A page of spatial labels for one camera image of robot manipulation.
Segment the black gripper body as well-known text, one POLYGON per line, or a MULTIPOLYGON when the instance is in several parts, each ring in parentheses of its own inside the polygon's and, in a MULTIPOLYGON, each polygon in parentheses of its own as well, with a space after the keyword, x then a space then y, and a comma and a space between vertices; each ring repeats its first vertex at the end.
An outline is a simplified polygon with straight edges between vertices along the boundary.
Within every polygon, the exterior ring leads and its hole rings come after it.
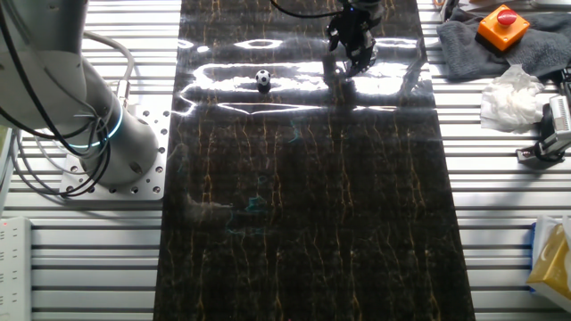
POLYGON ((338 31, 344 47, 371 47, 371 30, 383 15, 381 6, 345 6, 340 16, 338 31))

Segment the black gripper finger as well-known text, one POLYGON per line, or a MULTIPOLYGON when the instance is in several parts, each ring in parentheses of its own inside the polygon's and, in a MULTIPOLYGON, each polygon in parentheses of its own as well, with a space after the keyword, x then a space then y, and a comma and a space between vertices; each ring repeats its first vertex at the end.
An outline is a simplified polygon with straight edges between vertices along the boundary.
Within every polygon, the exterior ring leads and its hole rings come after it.
POLYGON ((375 44, 376 41, 372 40, 367 44, 353 45, 346 48, 347 57, 351 61, 350 67, 347 70, 348 77, 356 76, 369 68, 371 63, 375 60, 373 57, 375 44))
POLYGON ((340 42, 340 34, 337 26, 331 21, 327 26, 328 51, 333 52, 340 42))

